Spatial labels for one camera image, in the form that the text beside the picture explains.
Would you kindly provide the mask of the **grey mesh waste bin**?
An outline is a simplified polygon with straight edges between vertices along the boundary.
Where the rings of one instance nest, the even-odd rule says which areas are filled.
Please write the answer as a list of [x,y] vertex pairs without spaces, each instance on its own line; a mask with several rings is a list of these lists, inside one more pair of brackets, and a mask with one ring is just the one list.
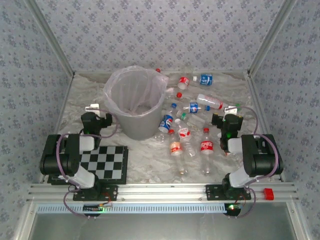
[[141,141],[151,138],[157,132],[162,106],[142,116],[123,116],[109,112],[116,116],[124,134],[133,140]]

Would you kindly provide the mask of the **crushed Pepsi bottle white base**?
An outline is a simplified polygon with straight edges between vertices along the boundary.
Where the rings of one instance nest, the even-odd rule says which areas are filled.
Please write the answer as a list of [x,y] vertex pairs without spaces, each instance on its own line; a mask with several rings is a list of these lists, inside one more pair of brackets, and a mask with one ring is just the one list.
[[158,130],[161,131],[162,133],[168,133],[169,130],[171,129],[171,125],[173,121],[176,118],[177,114],[177,104],[172,103],[169,107],[169,109],[166,111],[164,114],[159,126]]

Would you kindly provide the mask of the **translucent plastic bin liner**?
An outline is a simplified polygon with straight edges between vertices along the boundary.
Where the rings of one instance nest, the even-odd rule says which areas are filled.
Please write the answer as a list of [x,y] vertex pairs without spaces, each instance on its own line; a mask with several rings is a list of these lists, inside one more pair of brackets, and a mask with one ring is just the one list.
[[154,69],[138,65],[111,74],[103,87],[108,110],[119,116],[149,114],[163,105],[169,78]]

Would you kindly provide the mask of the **aluminium mounting rail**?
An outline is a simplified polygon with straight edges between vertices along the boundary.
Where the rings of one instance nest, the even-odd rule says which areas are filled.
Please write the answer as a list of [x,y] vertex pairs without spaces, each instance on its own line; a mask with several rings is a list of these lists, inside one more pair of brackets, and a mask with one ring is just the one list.
[[[285,203],[297,202],[299,196],[296,187],[292,182],[256,182],[251,185],[251,189],[255,194],[251,193],[251,197],[242,196],[235,198],[237,202],[252,203],[254,199],[258,203]],[[264,189],[272,189],[274,200],[265,199]],[[63,196],[68,191],[65,185],[49,185],[49,184],[32,184],[29,188],[26,199],[39,203],[61,203]],[[222,199],[218,194],[213,194],[211,190],[207,190],[204,183],[137,183],[120,185],[117,189],[116,200],[112,200],[113,204],[124,203],[205,203],[207,197],[213,197],[213,201],[217,203],[233,203],[234,200]]]

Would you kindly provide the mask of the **short Pepsi bottle blue cap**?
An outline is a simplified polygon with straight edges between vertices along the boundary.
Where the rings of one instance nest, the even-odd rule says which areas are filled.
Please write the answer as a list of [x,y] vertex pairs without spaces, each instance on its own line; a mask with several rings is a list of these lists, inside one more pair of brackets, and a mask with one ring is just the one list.
[[189,114],[198,114],[202,112],[209,112],[211,107],[208,105],[203,105],[198,102],[189,102],[182,106],[182,109]]

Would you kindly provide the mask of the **small circuit board green light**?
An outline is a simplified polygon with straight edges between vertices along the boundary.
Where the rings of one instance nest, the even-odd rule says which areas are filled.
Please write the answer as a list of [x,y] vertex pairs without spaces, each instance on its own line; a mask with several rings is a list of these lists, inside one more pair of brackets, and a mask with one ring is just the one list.
[[238,203],[225,203],[224,208],[226,211],[224,215],[228,217],[237,217],[242,210],[242,206]]
[[85,204],[82,207],[83,212],[103,212],[105,207],[101,204]]

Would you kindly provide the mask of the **large milky bottle red band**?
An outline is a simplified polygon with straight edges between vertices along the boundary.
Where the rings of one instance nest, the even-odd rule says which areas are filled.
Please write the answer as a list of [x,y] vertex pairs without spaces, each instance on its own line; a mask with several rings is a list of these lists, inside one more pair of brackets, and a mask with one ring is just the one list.
[[213,109],[217,110],[224,110],[225,108],[233,108],[236,107],[235,105],[228,105],[225,102],[214,98],[212,96],[204,95],[204,94],[198,94],[196,98],[196,102],[205,106],[209,106]]

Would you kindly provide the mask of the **aluminium frame post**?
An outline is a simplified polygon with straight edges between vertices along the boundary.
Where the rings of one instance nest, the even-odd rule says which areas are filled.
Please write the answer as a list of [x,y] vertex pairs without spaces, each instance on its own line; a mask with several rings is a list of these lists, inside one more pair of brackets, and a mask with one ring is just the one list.
[[261,46],[259,47],[250,67],[248,68],[248,75],[251,78],[254,77],[259,70],[259,67],[267,56],[268,51],[275,42],[279,32],[283,28],[297,1],[298,0],[283,0],[283,3],[270,26],[270,29],[265,35]]
[[42,13],[40,7],[38,6],[36,0],[23,0],[29,11],[31,12],[34,20],[42,31],[44,37],[46,38],[48,44],[52,48],[54,54],[56,55],[58,61],[60,62],[64,71],[69,77],[74,77],[74,71],[64,53],[62,47],[60,46],[58,39],[56,38],[54,32],[51,30],[45,15]]

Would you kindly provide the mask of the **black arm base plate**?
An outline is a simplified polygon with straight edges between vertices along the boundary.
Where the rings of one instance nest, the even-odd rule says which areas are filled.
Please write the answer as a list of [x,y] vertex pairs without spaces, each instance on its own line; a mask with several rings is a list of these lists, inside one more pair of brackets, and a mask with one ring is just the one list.
[[103,184],[100,189],[98,188],[85,188],[73,194],[73,201],[77,202],[107,202],[116,201],[118,196],[117,185]]
[[222,184],[207,184],[205,186],[208,201],[216,200],[251,200],[251,194],[244,188],[224,187]]

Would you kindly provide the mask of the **red plastic block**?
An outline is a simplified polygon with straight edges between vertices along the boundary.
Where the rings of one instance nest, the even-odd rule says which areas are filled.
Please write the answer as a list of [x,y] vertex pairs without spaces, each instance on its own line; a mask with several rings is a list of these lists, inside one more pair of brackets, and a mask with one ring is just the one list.
[[264,199],[267,201],[273,201],[275,199],[274,192],[272,188],[263,189]]

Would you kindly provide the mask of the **clear bottle red Coca-Cola label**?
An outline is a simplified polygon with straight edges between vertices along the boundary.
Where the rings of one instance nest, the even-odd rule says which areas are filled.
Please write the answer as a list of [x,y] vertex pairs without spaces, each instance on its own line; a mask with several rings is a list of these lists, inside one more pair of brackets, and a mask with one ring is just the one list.
[[214,143],[208,127],[203,128],[203,135],[200,142],[200,157],[202,162],[202,172],[209,175],[212,168],[211,157],[214,153]]

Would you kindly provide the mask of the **crushed red label bottle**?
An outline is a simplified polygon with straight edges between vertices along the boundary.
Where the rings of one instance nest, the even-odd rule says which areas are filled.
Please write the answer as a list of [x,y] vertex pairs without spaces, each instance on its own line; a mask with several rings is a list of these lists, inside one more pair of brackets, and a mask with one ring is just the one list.
[[186,90],[189,86],[189,82],[190,80],[185,77],[185,76],[182,76],[180,79],[179,79],[179,82],[177,84],[177,87],[181,90]]

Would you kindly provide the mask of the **clear bottle white red label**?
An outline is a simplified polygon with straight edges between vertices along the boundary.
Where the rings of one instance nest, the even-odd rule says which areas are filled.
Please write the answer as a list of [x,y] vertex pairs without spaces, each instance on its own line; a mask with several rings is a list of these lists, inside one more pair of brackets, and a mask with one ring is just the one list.
[[174,120],[174,123],[177,126],[177,133],[179,136],[180,143],[182,143],[182,146],[184,148],[184,151],[190,156],[195,157],[196,156],[196,150],[191,143],[192,135],[190,132],[190,129],[188,125],[182,121],[180,118],[177,118]]

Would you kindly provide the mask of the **clear bottle orange red label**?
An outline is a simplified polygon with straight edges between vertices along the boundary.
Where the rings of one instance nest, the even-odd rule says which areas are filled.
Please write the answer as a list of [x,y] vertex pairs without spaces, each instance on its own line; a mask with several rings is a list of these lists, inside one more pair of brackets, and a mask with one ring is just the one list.
[[177,171],[180,175],[186,175],[188,173],[187,166],[184,158],[184,151],[180,138],[176,134],[174,129],[168,131],[169,134],[169,155],[176,163]]

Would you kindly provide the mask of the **grey metal panel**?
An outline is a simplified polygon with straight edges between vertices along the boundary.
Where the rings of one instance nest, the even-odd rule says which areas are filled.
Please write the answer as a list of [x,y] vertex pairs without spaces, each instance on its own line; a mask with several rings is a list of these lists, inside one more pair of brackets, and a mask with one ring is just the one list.
[[87,220],[39,214],[29,240],[297,240],[285,211],[243,219],[223,214],[112,214]]

